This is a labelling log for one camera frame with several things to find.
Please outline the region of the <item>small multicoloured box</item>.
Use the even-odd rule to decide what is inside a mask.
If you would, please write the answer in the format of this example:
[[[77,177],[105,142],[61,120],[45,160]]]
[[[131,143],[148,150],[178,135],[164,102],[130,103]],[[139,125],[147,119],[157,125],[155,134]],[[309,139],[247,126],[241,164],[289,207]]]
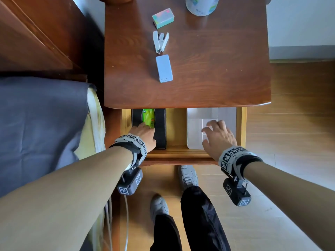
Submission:
[[[158,12],[152,16],[156,29],[174,22],[174,14],[170,8]]]

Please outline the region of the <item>person's left gray shoe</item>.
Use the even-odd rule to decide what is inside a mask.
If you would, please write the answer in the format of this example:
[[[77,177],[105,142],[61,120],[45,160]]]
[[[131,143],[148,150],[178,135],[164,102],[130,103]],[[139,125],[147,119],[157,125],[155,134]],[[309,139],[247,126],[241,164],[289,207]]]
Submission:
[[[155,224],[157,215],[169,215],[169,209],[166,200],[160,194],[154,194],[150,201],[150,217]]]

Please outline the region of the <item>wooden nightstand drawer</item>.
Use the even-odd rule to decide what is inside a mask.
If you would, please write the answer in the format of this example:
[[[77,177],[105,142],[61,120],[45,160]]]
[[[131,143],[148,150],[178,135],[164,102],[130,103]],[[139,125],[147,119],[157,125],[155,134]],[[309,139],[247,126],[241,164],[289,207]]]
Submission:
[[[121,109],[121,134],[127,133],[132,125],[131,109]],[[247,107],[236,108],[236,140],[245,147]],[[150,165],[217,165],[204,150],[187,147],[187,110],[172,108],[166,110],[166,150],[153,150],[141,166]]]

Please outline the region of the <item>person's right gray shoe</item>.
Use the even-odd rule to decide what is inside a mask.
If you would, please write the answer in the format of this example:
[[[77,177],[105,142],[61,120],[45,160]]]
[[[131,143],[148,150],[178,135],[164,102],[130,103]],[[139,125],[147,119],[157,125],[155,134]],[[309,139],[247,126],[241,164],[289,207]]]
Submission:
[[[178,177],[182,192],[189,187],[199,186],[198,176],[192,165],[179,165]]]

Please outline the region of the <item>person's right forearm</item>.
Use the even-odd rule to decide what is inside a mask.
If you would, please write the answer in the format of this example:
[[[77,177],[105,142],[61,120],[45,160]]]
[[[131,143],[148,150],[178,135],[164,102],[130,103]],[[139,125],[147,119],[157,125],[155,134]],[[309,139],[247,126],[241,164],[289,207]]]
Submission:
[[[269,198],[321,250],[335,251],[335,191],[264,162],[252,162],[243,176]]]

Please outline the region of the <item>green packet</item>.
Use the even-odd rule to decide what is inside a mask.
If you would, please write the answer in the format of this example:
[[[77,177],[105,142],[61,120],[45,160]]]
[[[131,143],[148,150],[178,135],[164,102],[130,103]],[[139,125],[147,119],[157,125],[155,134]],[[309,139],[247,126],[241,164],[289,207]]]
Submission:
[[[142,109],[142,122],[150,128],[155,128],[155,109]]]

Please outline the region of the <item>light blue rectangular box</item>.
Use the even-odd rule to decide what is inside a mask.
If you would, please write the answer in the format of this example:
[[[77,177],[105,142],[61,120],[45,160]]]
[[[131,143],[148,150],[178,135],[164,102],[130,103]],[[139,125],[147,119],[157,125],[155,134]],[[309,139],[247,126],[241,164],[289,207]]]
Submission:
[[[173,72],[170,64],[169,55],[159,55],[156,58],[157,70],[160,83],[173,80]]]

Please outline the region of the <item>cream mattress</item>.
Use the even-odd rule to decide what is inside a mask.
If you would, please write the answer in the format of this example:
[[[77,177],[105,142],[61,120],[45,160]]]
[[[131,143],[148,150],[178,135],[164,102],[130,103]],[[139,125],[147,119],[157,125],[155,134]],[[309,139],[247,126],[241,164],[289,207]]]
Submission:
[[[79,160],[106,149],[106,126],[103,111],[98,96],[92,87],[87,91],[87,106],[88,114],[81,133],[79,146],[74,152]],[[113,251],[111,224],[112,208],[110,197],[87,235],[93,251],[103,251],[104,246],[108,248],[108,251]]]

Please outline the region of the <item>brown wooden nightstand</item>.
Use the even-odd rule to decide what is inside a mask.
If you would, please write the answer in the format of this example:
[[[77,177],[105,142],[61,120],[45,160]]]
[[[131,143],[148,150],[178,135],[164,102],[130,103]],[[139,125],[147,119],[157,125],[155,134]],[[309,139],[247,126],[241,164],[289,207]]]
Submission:
[[[173,80],[160,83],[152,15],[171,8]],[[195,16],[186,0],[132,0],[105,8],[106,146],[121,134],[121,109],[247,107],[271,102],[265,0],[219,0]]]

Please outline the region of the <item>person's left hand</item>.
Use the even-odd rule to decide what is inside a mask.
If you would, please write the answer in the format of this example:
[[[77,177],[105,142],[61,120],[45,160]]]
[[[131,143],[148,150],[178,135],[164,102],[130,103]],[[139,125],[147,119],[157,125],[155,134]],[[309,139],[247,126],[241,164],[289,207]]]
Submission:
[[[132,133],[132,128],[129,131],[130,134],[140,137],[140,139],[145,143],[147,152],[151,152],[156,147],[156,140],[154,139],[154,133]]]

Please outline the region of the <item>black rectangular box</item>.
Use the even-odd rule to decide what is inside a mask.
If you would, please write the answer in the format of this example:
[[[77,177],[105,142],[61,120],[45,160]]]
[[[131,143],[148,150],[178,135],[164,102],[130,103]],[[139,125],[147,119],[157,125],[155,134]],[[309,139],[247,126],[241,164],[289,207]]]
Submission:
[[[132,126],[142,123],[142,109],[131,110]],[[156,149],[166,149],[166,109],[155,109],[155,133]]]

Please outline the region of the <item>brown wooden headboard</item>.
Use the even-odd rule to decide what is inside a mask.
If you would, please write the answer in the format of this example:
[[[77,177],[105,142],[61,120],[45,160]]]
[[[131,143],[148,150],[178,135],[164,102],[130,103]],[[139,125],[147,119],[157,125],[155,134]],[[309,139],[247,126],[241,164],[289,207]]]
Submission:
[[[86,82],[90,29],[73,0],[0,0],[0,75]]]

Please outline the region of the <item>white organiser tray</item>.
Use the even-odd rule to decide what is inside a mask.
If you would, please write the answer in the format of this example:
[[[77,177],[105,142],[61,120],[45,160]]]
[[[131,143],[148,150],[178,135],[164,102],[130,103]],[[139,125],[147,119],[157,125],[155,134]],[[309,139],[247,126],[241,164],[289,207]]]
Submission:
[[[226,126],[236,136],[235,107],[230,108],[188,108],[187,109],[187,147],[189,149],[203,150],[202,142],[207,135],[201,130],[211,120],[224,120]]]

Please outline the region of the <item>marker-patterned wristband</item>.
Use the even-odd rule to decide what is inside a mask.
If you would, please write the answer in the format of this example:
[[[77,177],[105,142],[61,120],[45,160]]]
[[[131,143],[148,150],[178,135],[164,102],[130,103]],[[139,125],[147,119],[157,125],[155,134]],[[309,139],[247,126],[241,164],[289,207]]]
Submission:
[[[221,171],[228,177],[245,182],[248,180],[244,177],[243,171],[248,164],[253,162],[263,162],[263,160],[244,147],[238,146],[223,151],[218,161]]]
[[[115,139],[115,142],[109,147],[123,147],[132,152],[132,162],[127,166],[125,171],[137,168],[145,160],[147,156],[147,148],[144,141],[136,135],[127,134]]]

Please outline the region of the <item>right marker-patterned wristband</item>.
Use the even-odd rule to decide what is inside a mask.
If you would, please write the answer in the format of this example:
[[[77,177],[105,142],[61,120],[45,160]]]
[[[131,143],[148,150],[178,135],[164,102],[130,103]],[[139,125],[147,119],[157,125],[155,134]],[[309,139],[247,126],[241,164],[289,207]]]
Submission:
[[[263,160],[244,147],[238,146],[223,151],[218,161],[221,171],[228,177],[245,182],[248,180],[244,177],[243,171],[248,164],[253,162],[263,162]]]

